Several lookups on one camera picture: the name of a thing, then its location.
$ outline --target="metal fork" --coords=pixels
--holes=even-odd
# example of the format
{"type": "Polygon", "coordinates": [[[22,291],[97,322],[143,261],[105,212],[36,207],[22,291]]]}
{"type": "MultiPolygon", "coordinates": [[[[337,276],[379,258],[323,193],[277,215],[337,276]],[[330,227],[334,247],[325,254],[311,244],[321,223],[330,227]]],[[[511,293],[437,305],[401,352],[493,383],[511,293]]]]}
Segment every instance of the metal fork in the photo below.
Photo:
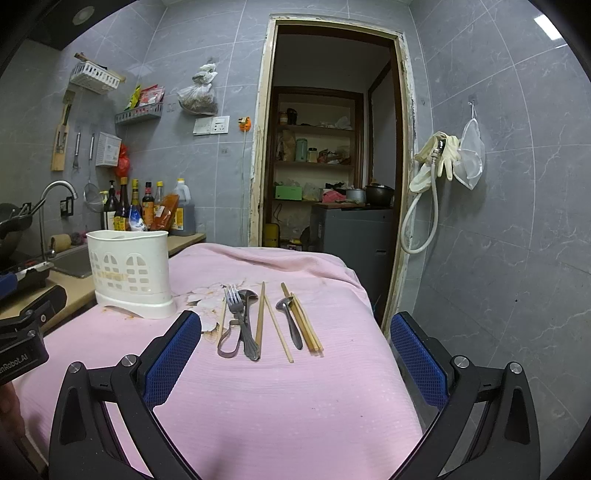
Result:
{"type": "Polygon", "coordinates": [[[238,320],[240,325],[240,338],[244,343],[244,354],[253,361],[259,360],[261,357],[261,348],[256,344],[248,325],[244,321],[245,306],[240,298],[236,285],[229,285],[225,288],[226,304],[228,310],[238,320]]]}

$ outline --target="hose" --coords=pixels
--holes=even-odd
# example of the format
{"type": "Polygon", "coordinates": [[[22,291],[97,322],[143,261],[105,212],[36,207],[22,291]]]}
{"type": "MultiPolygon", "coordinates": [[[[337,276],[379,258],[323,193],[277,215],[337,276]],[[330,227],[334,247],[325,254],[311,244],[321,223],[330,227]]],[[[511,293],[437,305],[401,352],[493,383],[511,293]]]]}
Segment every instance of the hose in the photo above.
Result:
{"type": "Polygon", "coordinates": [[[435,184],[435,180],[437,178],[437,175],[436,175],[435,170],[437,168],[437,157],[441,154],[442,151],[443,151],[443,147],[440,144],[439,148],[435,149],[435,151],[431,155],[431,192],[433,194],[433,208],[435,209],[435,212],[433,213],[433,228],[431,229],[431,233],[429,234],[427,241],[425,243],[423,243],[420,247],[411,249],[409,245],[405,244],[406,239],[404,238],[404,232],[406,231],[408,220],[410,219],[411,215],[413,214],[413,210],[417,207],[417,203],[421,199],[423,192],[419,193],[415,197],[413,202],[410,204],[410,207],[408,208],[408,212],[407,212],[406,216],[404,217],[404,221],[402,222],[402,228],[400,230],[400,235],[401,235],[400,245],[402,246],[402,250],[404,250],[409,255],[419,254],[423,250],[425,250],[429,246],[429,244],[433,241],[433,238],[435,237],[435,232],[437,231],[437,222],[439,221],[439,201],[437,200],[437,186],[435,184]]]}

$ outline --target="faucet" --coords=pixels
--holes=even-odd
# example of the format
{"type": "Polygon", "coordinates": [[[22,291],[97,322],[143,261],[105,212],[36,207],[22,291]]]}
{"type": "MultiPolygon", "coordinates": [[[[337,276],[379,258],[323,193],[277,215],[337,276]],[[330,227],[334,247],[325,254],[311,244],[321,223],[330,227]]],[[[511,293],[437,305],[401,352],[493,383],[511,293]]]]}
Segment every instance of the faucet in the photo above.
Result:
{"type": "Polygon", "coordinates": [[[47,198],[47,194],[49,193],[49,191],[51,189],[53,189],[54,187],[59,187],[59,186],[65,187],[68,190],[70,190],[70,193],[74,197],[74,200],[76,200],[78,198],[78,194],[76,193],[76,189],[72,186],[72,184],[69,181],[65,181],[65,180],[52,181],[47,187],[45,187],[45,190],[43,190],[43,193],[41,194],[41,198],[39,199],[37,204],[31,210],[31,215],[33,215],[37,210],[39,210],[39,234],[41,235],[41,257],[43,258],[44,262],[47,261],[47,257],[46,257],[46,250],[45,250],[45,248],[46,248],[45,247],[45,221],[44,221],[44,215],[43,215],[43,206],[45,205],[45,199],[47,198]]]}

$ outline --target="bamboo chopstick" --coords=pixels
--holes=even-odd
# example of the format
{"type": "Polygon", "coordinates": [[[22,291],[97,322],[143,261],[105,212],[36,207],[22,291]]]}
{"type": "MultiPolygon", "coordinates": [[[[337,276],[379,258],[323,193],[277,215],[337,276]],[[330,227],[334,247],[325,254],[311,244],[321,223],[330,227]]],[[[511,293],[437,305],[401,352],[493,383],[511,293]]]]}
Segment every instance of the bamboo chopstick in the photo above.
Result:
{"type": "Polygon", "coordinates": [[[306,321],[306,325],[310,329],[310,333],[312,334],[312,337],[314,338],[314,341],[316,342],[316,345],[318,345],[318,350],[320,352],[323,352],[324,351],[324,347],[322,346],[322,343],[320,343],[320,340],[318,339],[318,335],[316,335],[316,331],[314,330],[314,327],[312,327],[312,324],[310,323],[310,317],[308,317],[308,314],[304,310],[304,306],[301,304],[300,299],[297,297],[297,295],[295,293],[292,292],[291,294],[294,297],[294,300],[295,300],[296,305],[299,307],[299,309],[301,310],[302,314],[304,315],[304,320],[306,321]]]}
{"type": "MultiPolygon", "coordinates": [[[[283,293],[285,294],[286,297],[291,297],[290,291],[287,290],[287,286],[285,285],[285,283],[283,283],[283,282],[281,283],[281,288],[283,289],[283,293]]],[[[290,305],[290,309],[294,314],[294,318],[296,319],[295,322],[297,323],[297,326],[300,328],[301,335],[302,335],[302,337],[304,337],[304,341],[306,342],[306,347],[308,347],[308,350],[310,350],[312,352],[316,351],[314,348],[314,343],[312,342],[310,334],[309,334],[308,330],[306,329],[306,326],[304,324],[304,319],[301,317],[300,312],[297,309],[293,308],[291,305],[290,305]]]]}
{"type": "Polygon", "coordinates": [[[220,314],[220,316],[222,317],[222,320],[219,322],[220,329],[217,331],[216,345],[220,344],[220,339],[222,338],[222,333],[223,333],[223,321],[226,318],[226,296],[225,295],[222,299],[222,313],[220,314]]]}
{"type": "Polygon", "coordinates": [[[279,335],[279,340],[281,341],[281,344],[283,346],[283,350],[284,350],[285,354],[287,355],[287,359],[292,364],[294,362],[294,359],[291,356],[290,349],[287,346],[285,339],[283,338],[283,334],[281,333],[281,330],[279,329],[279,324],[277,323],[277,319],[275,318],[275,313],[273,312],[273,309],[271,308],[271,305],[269,304],[269,299],[267,298],[267,295],[264,296],[264,299],[265,299],[265,304],[267,305],[267,308],[269,309],[269,313],[271,314],[271,319],[273,320],[273,325],[275,325],[275,330],[277,330],[277,335],[279,335]]]}
{"type": "Polygon", "coordinates": [[[256,344],[261,348],[262,346],[262,322],[263,317],[265,314],[265,302],[263,299],[265,298],[265,282],[262,283],[261,286],[261,296],[259,297],[261,301],[259,302],[259,316],[256,320],[256,344]]]}

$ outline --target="green box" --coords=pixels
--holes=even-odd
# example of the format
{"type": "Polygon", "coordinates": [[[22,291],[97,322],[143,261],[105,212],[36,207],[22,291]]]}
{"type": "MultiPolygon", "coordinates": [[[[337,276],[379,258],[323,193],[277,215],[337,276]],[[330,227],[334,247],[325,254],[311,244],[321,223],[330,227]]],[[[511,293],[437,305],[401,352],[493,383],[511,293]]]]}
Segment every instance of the green box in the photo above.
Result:
{"type": "Polygon", "coordinates": [[[301,200],[301,187],[275,187],[275,198],[277,200],[301,200]]]}

